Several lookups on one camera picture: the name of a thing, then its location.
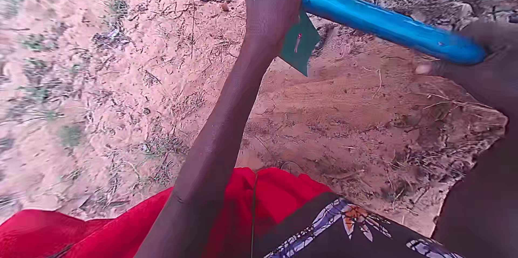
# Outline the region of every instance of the forearm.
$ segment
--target forearm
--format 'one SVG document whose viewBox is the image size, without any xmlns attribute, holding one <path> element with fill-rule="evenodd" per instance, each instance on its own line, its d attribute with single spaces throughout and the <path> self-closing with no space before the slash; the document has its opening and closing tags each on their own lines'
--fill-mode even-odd
<svg viewBox="0 0 518 258">
<path fill-rule="evenodd" d="M 171 197 L 140 248 L 140 256 L 166 253 L 191 257 L 201 253 L 199 245 L 205 244 L 223 205 L 244 126 L 275 55 L 275 46 L 267 39 L 245 38 L 220 97 L 189 151 Z"/>
</svg>

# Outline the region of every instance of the dark skin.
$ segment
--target dark skin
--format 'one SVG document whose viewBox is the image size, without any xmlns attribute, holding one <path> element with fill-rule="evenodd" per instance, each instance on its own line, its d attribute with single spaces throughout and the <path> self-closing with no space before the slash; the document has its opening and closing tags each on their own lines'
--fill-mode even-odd
<svg viewBox="0 0 518 258">
<path fill-rule="evenodd" d="M 301 0 L 247 0 L 247 32 L 238 59 L 136 257 L 202 254 L 223 207 L 224 190 L 261 80 L 278 55 L 287 30 L 298 20 L 300 4 Z M 494 34 L 475 32 L 480 30 Z M 510 119 L 505 139 L 481 156 L 473 172 L 451 190 L 434 233 L 446 247 L 465 257 L 518 253 L 518 243 L 512 242 L 518 240 L 514 214 L 518 210 L 518 166 L 512 153 L 518 143 L 518 55 L 512 50 L 518 46 L 518 33 L 505 28 L 505 34 L 509 36 L 496 33 L 494 27 L 470 27 L 466 35 L 475 37 L 490 53 L 485 62 L 473 67 L 434 62 L 417 70 L 449 77 Z"/>
<path fill-rule="evenodd" d="M 508 116 L 504 139 L 450 190 L 433 237 L 464 257 L 516 257 L 518 253 L 518 26 L 476 23 L 461 31 L 489 56 L 471 67 L 435 62 L 418 73 L 447 77 L 478 101 Z"/>
</svg>

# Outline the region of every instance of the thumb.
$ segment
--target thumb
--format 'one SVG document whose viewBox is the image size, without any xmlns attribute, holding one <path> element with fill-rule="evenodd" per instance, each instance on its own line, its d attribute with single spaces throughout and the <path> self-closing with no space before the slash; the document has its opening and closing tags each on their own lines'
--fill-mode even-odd
<svg viewBox="0 0 518 258">
<path fill-rule="evenodd" d="M 442 76 L 455 81 L 460 69 L 462 67 L 459 65 L 438 60 L 420 64 L 415 69 L 415 73 L 419 75 Z"/>
</svg>

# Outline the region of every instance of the dirt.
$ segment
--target dirt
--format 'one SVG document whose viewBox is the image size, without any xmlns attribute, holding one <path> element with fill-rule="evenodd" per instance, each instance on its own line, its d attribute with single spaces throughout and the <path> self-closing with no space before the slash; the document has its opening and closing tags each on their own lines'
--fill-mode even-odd
<svg viewBox="0 0 518 258">
<path fill-rule="evenodd" d="M 172 186 L 239 53 L 244 0 L 2 3 L 0 222 L 25 208 L 113 218 Z M 476 4 L 446 25 L 515 8 Z M 309 77 L 272 62 L 237 166 L 295 162 L 429 236 L 448 189 L 502 136 L 505 117 L 447 80 L 414 75 L 430 57 L 311 19 L 326 41 Z"/>
</svg>

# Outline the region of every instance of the red cloth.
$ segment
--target red cloth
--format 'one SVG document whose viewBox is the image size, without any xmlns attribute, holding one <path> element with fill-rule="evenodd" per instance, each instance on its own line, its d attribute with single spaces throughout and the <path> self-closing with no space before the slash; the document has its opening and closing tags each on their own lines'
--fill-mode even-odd
<svg viewBox="0 0 518 258">
<path fill-rule="evenodd" d="M 254 173 L 236 168 L 225 190 L 204 257 L 236 256 L 250 247 L 252 196 L 256 183 L 255 234 L 265 234 L 304 203 L 329 192 L 301 174 L 276 168 Z M 154 195 L 115 219 L 82 221 L 54 211 L 27 209 L 0 225 L 0 257 L 133 257 L 163 208 L 172 188 Z"/>
</svg>

